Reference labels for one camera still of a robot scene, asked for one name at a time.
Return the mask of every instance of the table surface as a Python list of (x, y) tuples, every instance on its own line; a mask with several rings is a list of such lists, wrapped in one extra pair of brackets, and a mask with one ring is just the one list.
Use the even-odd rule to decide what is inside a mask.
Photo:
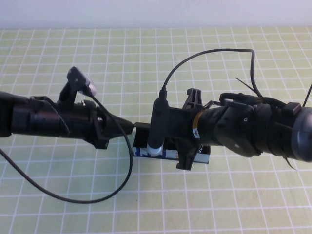
[[(56, 101), (75, 65), (109, 111), (149, 122), (174, 65), (216, 48), (253, 48), (261, 93), (303, 102), (312, 82), (312, 27), (0, 30), (0, 88)], [(203, 91), (203, 102), (223, 92), (251, 94), (235, 80), (250, 84), (249, 68), (250, 53), (198, 57), (172, 77), (168, 101), (182, 107), (191, 87)], [(38, 184), (76, 199), (113, 191), (129, 166), (122, 138), (106, 151), (82, 140), (18, 135), (1, 139), (0, 147)], [(0, 159), (0, 232), (310, 234), (312, 165), (291, 164), (298, 171), (279, 157), (249, 159), (224, 147), (213, 147), (210, 164), (194, 164), (191, 172), (177, 170), (175, 161), (134, 158), (120, 193), (76, 205), (43, 195)]]

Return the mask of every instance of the white grid line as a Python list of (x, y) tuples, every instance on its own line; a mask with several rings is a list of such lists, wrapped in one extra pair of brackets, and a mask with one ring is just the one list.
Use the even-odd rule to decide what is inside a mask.
[[(217, 38), (218, 38), (219, 46), (221, 48), (221, 43), (220, 43), (219, 37), (217, 37)], [(224, 60), (224, 57), (223, 57), (223, 52), (220, 52), (220, 53), (221, 53), (221, 56), (222, 56), (222, 59), (223, 59), (224, 67), (226, 67), (225, 60)], [(226, 76), (227, 76), (227, 79), (228, 79), (230, 91), (231, 91), (231, 93), (233, 93), (228, 73), (226, 73)], [(230, 170), (230, 164), (229, 164), (229, 161), (228, 161), (228, 157), (226, 156), (225, 158), (226, 158), (229, 170)], [(233, 188), (235, 205), (236, 205), (236, 208), (237, 208), (238, 222), (239, 222), (240, 228), (242, 229), (242, 222), (241, 222), (241, 219), (240, 219), (240, 213), (238, 211), (238, 203), (237, 203), (237, 199), (236, 199), (235, 188), (234, 188), (234, 184), (233, 184), (233, 179), (232, 179), (232, 174), (231, 173), (230, 173), (230, 181), (231, 181), (231, 185), (232, 185), (232, 188)]]
[[(46, 38), (46, 40), (45, 40), (45, 42), (44, 42), (44, 46), (43, 46), (43, 47), (46, 46), (48, 36), (47, 36), (47, 38)], [(42, 55), (43, 55), (43, 50), (42, 50), (41, 57), (40, 57), (39, 62), (38, 62), (38, 66), (37, 66), (36, 71), (35, 71), (35, 75), (34, 75), (34, 78), (33, 78), (32, 84), (31, 84), (31, 88), (32, 88), (33, 85), (34, 85), (36, 73), (38, 72), (38, 68), (39, 68), (39, 64), (40, 64), (41, 59), (42, 59)], [(33, 154), (33, 150), (34, 150), (34, 145), (35, 145), (36, 139), (37, 139), (37, 137), (34, 138), (34, 143), (33, 143), (33, 145), (32, 145), (32, 149), (31, 149), (31, 155)], [(41, 209), (42, 209), (43, 199), (44, 199), (44, 195), (42, 195), (41, 202), (40, 202), (39, 215), (38, 215), (37, 221), (36, 221), (35, 233), (37, 233), (37, 230), (38, 230), (38, 224), (39, 224), (39, 219), (40, 219), (40, 213), (41, 213)]]
[(253, 174), (253, 180), (254, 180), (255, 188), (256, 188), (256, 190), (257, 190), (257, 195), (258, 195), (258, 197), (259, 197), (259, 202), (260, 202), (260, 206), (261, 206), (261, 210), (262, 210), (262, 215), (263, 215), (265, 227), (268, 228), (268, 223), (267, 223), (267, 219), (266, 219), (265, 214), (264, 214), (264, 210), (263, 210), (263, 206), (262, 206), (262, 201), (261, 201), (261, 199), (260, 199), (260, 193), (259, 193), (258, 186), (257, 186), (257, 181), (256, 181), (255, 176), (254, 176), (254, 170), (253, 170), (253, 167), (252, 167), (252, 163), (251, 163), (251, 161), (250, 161), (249, 158), (248, 158), (247, 160), (249, 161), (250, 169), (251, 169), (252, 174)]
[[(155, 29), (155, 44), (157, 44), (157, 30)], [(158, 58), (156, 53), (156, 77), (157, 77), (157, 90), (160, 90), (159, 88), (159, 74), (158, 74)], [(162, 229), (163, 231), (166, 230), (166, 224), (165, 224), (165, 202), (164, 202), (164, 178), (163, 178), (163, 161), (160, 161), (160, 180), (161, 180), (161, 207), (162, 207)]]
[[(203, 44), (204, 44), (204, 37), (203, 37), (203, 32), (202, 32), (202, 29), (200, 28), (200, 33), (202, 35), (202, 41), (203, 41)], [(207, 68), (208, 68), (208, 73), (209, 73), (209, 76), (210, 76), (210, 69), (209, 69), (209, 66), (208, 66), (208, 60), (206, 59), (206, 62), (207, 62)], [(214, 219), (214, 228), (215, 228), (215, 234), (217, 234), (217, 229), (216, 229), (216, 221), (215, 221), (215, 209), (214, 209), (214, 203), (213, 203), (213, 198), (212, 198), (212, 194), (211, 194), (211, 187), (210, 187), (210, 180), (209, 180), (209, 176), (208, 176), (208, 168), (207, 168), (207, 165), (205, 165), (205, 173), (207, 175), (207, 181), (208, 181), (208, 189), (209, 189), (209, 196), (210, 196), (210, 204), (211, 204), (211, 208), (212, 208), (212, 213), (213, 213), (213, 219)]]
[[(94, 46), (94, 40), (96, 37), (96, 29), (94, 29), (94, 33), (93, 33), (93, 40), (92, 40), (92, 49), (91, 49), (91, 56), (90, 56), (90, 61), (89, 61), (89, 68), (88, 68), (88, 76), (89, 76), (89, 72), (90, 72), (90, 67), (91, 67), (91, 58), (92, 58), (92, 54), (93, 54), (93, 46)], [(96, 158), (94, 160), (94, 165), (93, 165), (93, 178), (92, 178), (92, 185), (91, 185), (91, 195), (90, 195), (90, 200), (93, 199), (93, 187), (94, 187), (94, 178), (95, 178), (95, 173), (96, 173), (96, 165), (97, 165), (97, 157), (98, 157), (98, 150), (96, 151)], [(88, 213), (88, 221), (87, 221), (87, 227), (86, 227), (86, 233), (88, 233), (89, 231), (89, 223), (90, 223), (90, 212), (91, 212), (91, 204), (89, 204), (89, 213)]]
[[(72, 160), (72, 166), (71, 166), (71, 169), (70, 169), (70, 176), (69, 176), (69, 181), (68, 181), (68, 185), (67, 185), (67, 192), (66, 192), (66, 197), (68, 197), (68, 195), (70, 194), (70, 186), (71, 186), (71, 181), (72, 181), (72, 175), (73, 175), (73, 170), (74, 170), (74, 164), (75, 164), (75, 158), (76, 158), (76, 150), (77, 150), (77, 142), (78, 140), (75, 140), (75, 147), (74, 147), (74, 158)], [(63, 229), (64, 229), (64, 223), (65, 223), (65, 216), (66, 216), (66, 213), (67, 213), (67, 202), (65, 203), (65, 206), (64, 206), (64, 213), (63, 213), (63, 218), (62, 218), (62, 224), (61, 224), (61, 233), (63, 232)]]
[[(269, 94), (270, 94), (269, 86), (268, 86), (268, 84), (267, 84), (266, 81), (265, 81), (265, 83), (266, 83), (266, 85), (267, 85), (267, 87), (268, 87), (268, 91), (269, 91)], [(274, 161), (273, 161), (273, 159), (272, 159), (272, 156), (270, 156), (270, 159), (271, 159), (273, 168), (275, 169), (275, 165), (274, 165)], [(276, 176), (277, 183), (278, 183), (278, 185), (279, 185), (279, 187), (280, 187), (280, 190), (281, 190), (281, 193), (282, 193), (283, 202), (284, 202), (285, 207), (286, 207), (286, 210), (287, 210), (287, 216), (288, 216), (290, 225), (291, 225), (291, 227), (292, 227), (292, 231), (293, 231), (293, 233), (295, 233), (295, 232), (294, 232), (294, 227), (293, 227), (293, 222), (292, 222), (292, 219), (291, 219), (290, 214), (289, 214), (289, 210), (288, 210), (287, 203), (286, 203), (286, 200), (285, 200), (285, 197), (284, 197), (284, 193), (283, 193), (283, 191), (282, 191), (282, 189), (281, 189), (281, 184), (280, 184), (280, 181), (279, 181), (277, 172), (275, 171), (274, 174), (275, 174), (275, 176)]]
[[(296, 40), (298, 41), (298, 38), (297, 38), (297, 36), (296, 36), (296, 33), (294, 33), (294, 31), (293, 31), (293, 28), (292, 28), (292, 32), (293, 32), (293, 34), (294, 34), (294, 37), (295, 37)], [(301, 50), (302, 50), (302, 52), (303, 52), (303, 54), (304, 54), (306, 60), (308, 61), (310, 67), (312, 68), (312, 64), (311, 64), (311, 62), (309, 61), (309, 59), (308, 59), (308, 57), (306, 56), (306, 54), (304, 53), (304, 50), (302, 49), (301, 46), (300, 46), (300, 48), (301, 48)], [(294, 162), (294, 164), (295, 164), (295, 167), (298, 168), (296, 161), (293, 160), (293, 162)], [(303, 180), (302, 180), (302, 176), (301, 176), (301, 174), (300, 174), (299, 171), (298, 171), (297, 173), (298, 173), (300, 182), (301, 182), (302, 185), (304, 186), (303, 189), (304, 189), (305, 195), (306, 195), (306, 197), (307, 197), (308, 204), (309, 204), (310, 208), (312, 209), (311, 202), (310, 202), (310, 199), (309, 199), (309, 196), (308, 196), (308, 193), (307, 193), (307, 189), (306, 189), (306, 187), (305, 187), (305, 185), (304, 185), (304, 182), (303, 182)]]
[[(34, 33), (35, 33), (35, 29), (33, 30), (31, 39), (32, 39), (33, 36), (34, 36)], [(19, 72), (20, 72), (20, 69), (21, 69), (21, 67), (22, 67), (22, 64), (23, 64), (23, 62), (24, 62), (24, 60), (25, 60), (25, 58), (26, 58), (26, 53), (25, 53), (25, 56), (23, 57), (23, 60), (22, 60), (22, 62), (21, 62), (21, 64), (20, 64)], [(29, 162), (30, 162), (30, 158), (29, 158), (29, 160), (28, 160), (28, 162), (27, 162), (27, 166), (26, 166), (25, 173), (27, 173), (27, 170), (28, 170), (28, 167), (29, 167)], [(20, 187), (20, 191), (19, 191), (19, 195), (21, 195), (21, 193), (22, 193), (24, 183), (25, 183), (25, 179), (23, 179), (23, 181), (22, 181), (22, 184), (21, 184), (21, 187)], [(19, 207), (19, 202), (20, 202), (20, 196), (18, 197), (18, 199), (17, 199), (17, 201), (16, 201), (15, 210), (14, 210), (14, 216), (13, 216), (13, 218), (12, 218), (12, 222), (11, 222), (9, 234), (12, 232), (12, 228), (13, 228), (13, 224), (14, 224), (14, 220), (15, 220), (15, 215), (16, 215), (16, 212), (17, 212), (18, 207)]]

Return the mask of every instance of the grid mat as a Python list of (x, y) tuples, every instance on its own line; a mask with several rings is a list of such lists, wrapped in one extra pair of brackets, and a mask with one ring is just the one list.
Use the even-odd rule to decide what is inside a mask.
[[(0, 88), (56, 101), (75, 65), (109, 111), (149, 122), (174, 65), (216, 48), (253, 48), (261, 93), (303, 102), (312, 82), (312, 27), (0, 30)], [(250, 53), (197, 57), (167, 85), (170, 106), (181, 107), (191, 87), (202, 89), (203, 102), (223, 92), (252, 94), (235, 80), (250, 83), (249, 67)], [(0, 146), (38, 184), (76, 199), (112, 192), (129, 166), (122, 138), (106, 151), (80, 140), (18, 135)], [(176, 170), (174, 161), (134, 158), (120, 193), (77, 205), (43, 195), (1, 158), (0, 233), (310, 234), (312, 166), (290, 163), (298, 171), (279, 157), (248, 159), (224, 147), (213, 147), (210, 164), (194, 164), (191, 172)]]

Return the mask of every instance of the cutting mat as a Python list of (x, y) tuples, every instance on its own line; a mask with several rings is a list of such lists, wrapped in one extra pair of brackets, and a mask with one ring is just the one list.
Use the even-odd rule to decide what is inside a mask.
[[(264, 96), (303, 102), (312, 82), (312, 27), (0, 30), (0, 89), (58, 99), (75, 65), (113, 114), (149, 122), (152, 103), (181, 60), (216, 48), (253, 48)], [(215, 53), (184, 64), (167, 86), (181, 107), (186, 90), (203, 102), (223, 92), (251, 94), (249, 53)], [(97, 151), (80, 140), (11, 136), (3, 148), (38, 184), (76, 199), (99, 198), (124, 180), (124, 139)], [(126, 187), (94, 205), (57, 201), (34, 189), (0, 159), (1, 234), (312, 233), (312, 165), (277, 157), (243, 158), (213, 147), (209, 165), (191, 172), (176, 162), (135, 158)]]

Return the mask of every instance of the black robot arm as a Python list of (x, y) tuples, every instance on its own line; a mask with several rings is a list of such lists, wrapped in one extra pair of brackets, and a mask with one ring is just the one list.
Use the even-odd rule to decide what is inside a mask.
[(70, 70), (55, 103), (48, 97), (26, 98), (0, 92), (0, 137), (14, 133), (83, 139), (97, 149), (107, 149), (110, 139), (122, 136), (111, 116), (126, 134), (131, 134), (132, 122), (107, 115), (92, 101), (75, 103), (77, 90), (70, 82), (79, 74), (76, 67)]

